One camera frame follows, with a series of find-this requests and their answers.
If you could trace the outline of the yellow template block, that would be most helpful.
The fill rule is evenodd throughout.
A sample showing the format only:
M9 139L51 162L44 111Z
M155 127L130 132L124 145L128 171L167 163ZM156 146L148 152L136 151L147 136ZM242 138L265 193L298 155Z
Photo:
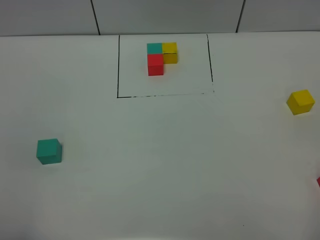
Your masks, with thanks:
M176 42L163 42L162 54L164 64L178 63L178 46Z

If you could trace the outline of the green template block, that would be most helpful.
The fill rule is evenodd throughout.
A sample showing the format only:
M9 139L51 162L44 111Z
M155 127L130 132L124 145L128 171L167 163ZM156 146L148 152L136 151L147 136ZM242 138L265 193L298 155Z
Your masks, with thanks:
M148 43L146 46L148 55L156 55L163 53L162 43Z

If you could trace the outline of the red template block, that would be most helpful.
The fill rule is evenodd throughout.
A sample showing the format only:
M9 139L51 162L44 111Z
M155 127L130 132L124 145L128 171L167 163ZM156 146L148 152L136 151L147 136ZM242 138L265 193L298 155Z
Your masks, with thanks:
M164 74L164 58L162 54L147 55L147 70L149 76L161 76Z

